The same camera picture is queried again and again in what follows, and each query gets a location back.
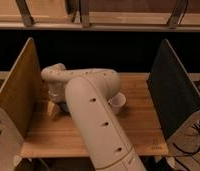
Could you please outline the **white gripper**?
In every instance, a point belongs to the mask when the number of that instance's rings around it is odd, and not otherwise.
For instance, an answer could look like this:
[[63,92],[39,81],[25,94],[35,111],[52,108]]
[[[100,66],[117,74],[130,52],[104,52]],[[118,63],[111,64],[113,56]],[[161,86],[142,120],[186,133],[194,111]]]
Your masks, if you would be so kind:
[[49,83],[48,96],[54,103],[65,102],[65,86],[63,83]]

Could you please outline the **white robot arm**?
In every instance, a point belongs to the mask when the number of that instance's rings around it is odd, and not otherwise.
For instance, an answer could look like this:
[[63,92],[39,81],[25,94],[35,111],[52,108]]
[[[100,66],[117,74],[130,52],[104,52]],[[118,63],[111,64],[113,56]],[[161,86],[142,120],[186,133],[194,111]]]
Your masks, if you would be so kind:
[[41,77],[50,99],[67,105],[96,171],[146,171],[109,105],[121,87],[115,70],[67,70],[58,63]]

